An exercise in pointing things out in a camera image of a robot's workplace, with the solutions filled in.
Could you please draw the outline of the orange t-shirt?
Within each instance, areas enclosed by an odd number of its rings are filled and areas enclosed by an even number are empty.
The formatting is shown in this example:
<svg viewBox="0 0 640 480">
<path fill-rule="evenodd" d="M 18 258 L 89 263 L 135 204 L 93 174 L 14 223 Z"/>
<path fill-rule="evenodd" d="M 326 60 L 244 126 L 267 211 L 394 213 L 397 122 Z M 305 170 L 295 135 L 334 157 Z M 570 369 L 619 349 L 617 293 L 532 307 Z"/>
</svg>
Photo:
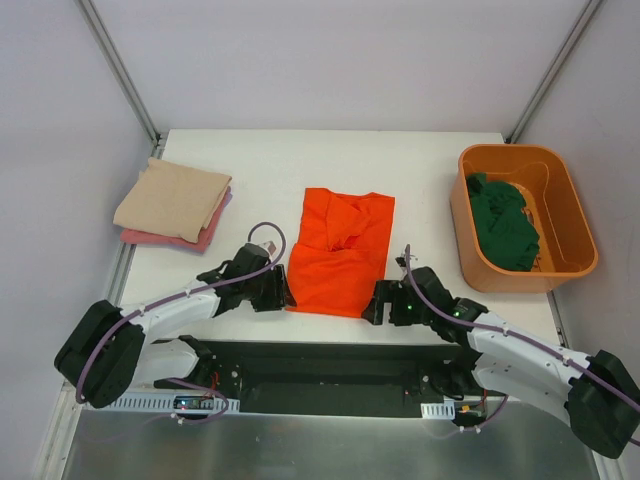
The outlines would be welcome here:
<svg viewBox="0 0 640 480">
<path fill-rule="evenodd" d="M 359 318 L 385 278 L 395 199 L 305 191 L 287 280 L 295 312 Z"/>
</svg>

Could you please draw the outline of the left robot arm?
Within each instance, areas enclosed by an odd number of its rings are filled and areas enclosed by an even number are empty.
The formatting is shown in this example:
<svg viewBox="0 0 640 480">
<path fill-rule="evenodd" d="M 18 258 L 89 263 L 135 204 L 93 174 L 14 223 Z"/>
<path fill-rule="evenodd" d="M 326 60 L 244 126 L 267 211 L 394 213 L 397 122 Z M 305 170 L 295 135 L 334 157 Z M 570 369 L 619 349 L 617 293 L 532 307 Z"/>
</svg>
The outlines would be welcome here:
<svg viewBox="0 0 640 480">
<path fill-rule="evenodd" d="M 92 304 L 55 356 L 56 370 L 94 408 L 111 405 L 132 386 L 160 380 L 178 378 L 188 388 L 204 387 L 212 353 L 191 335 L 171 339 L 170 334 L 244 301 L 257 312 L 293 305 L 275 251 L 271 242 L 245 243 L 233 259 L 163 299 L 126 309 L 107 300 Z"/>
</svg>

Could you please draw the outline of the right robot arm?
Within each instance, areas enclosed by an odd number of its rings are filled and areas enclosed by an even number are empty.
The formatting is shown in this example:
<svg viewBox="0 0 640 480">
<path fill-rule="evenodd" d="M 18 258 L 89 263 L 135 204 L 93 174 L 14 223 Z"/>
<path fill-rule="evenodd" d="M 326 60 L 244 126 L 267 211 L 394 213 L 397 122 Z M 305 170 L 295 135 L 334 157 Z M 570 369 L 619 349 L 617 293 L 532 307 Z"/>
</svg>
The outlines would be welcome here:
<svg viewBox="0 0 640 480">
<path fill-rule="evenodd" d="M 424 325 L 461 353 L 431 374 L 432 388 L 461 400 L 477 389 L 532 405 L 568 425 L 592 451 L 621 456 L 639 427 L 639 387 L 615 355 L 553 345 L 468 298 L 453 297 L 429 267 L 377 282 L 362 313 L 379 325 Z"/>
</svg>

